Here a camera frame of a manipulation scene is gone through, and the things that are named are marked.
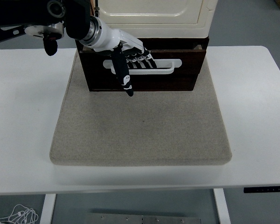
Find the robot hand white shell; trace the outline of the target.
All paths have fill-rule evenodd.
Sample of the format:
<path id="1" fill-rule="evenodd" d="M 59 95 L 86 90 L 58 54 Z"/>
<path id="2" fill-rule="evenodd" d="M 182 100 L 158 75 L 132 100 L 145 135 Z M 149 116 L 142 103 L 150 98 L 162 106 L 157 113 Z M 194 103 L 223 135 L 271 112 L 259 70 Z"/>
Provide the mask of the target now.
<path id="1" fill-rule="evenodd" d="M 110 56 L 117 80 L 128 96 L 133 96 L 129 69 L 156 68 L 157 65 L 143 42 L 120 29 L 108 27 L 102 20 L 92 17 L 86 37 L 79 41 L 96 53 Z"/>

